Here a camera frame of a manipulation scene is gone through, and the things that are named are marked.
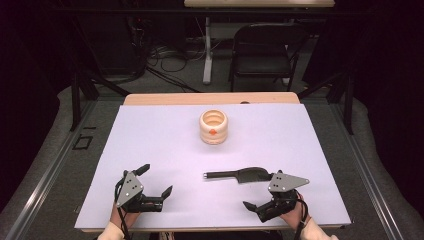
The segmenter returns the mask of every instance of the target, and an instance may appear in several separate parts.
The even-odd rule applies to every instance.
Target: table leg
[[[203,72],[203,84],[210,84],[211,83],[211,73],[212,73],[212,52],[211,52],[211,33],[210,33],[210,18],[206,17],[206,24],[205,24],[205,30],[206,30],[206,59],[205,59],[205,69]]]

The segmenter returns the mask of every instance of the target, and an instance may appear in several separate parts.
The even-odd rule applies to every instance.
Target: spatula handle
[[[203,174],[204,178],[224,178],[224,177],[236,177],[236,171],[227,172],[207,172]]]

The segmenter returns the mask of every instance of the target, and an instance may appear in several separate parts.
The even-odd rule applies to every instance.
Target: silver metal plate
[[[133,172],[128,172],[125,176],[124,184],[122,184],[121,192],[119,193],[118,200],[116,201],[116,206],[121,207],[141,191],[143,191],[143,185],[141,182],[136,178]]]
[[[306,178],[291,176],[284,173],[274,173],[271,182],[269,183],[268,190],[270,192],[287,192],[297,187],[306,185],[309,180]]]

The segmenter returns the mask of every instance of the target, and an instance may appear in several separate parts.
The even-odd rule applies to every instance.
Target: robotic hand
[[[243,202],[243,204],[249,211],[258,214],[261,222],[266,222],[293,210],[297,201],[301,201],[298,199],[298,192],[295,188],[308,183],[308,179],[284,174],[279,170],[272,175],[268,186],[268,191],[272,195],[271,201],[259,207],[248,202]]]
[[[136,178],[150,169],[146,164],[137,170],[124,171],[124,177],[115,186],[116,206],[127,213],[161,212],[163,201],[171,195],[172,186],[168,187],[160,197],[147,197],[143,194],[144,186]]]

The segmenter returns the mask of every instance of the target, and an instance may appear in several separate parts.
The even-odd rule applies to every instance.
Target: chair
[[[289,78],[290,91],[299,50],[309,34],[297,23],[255,23],[240,28],[234,36],[228,81],[234,91],[236,78]],[[287,47],[294,50],[288,53]]]

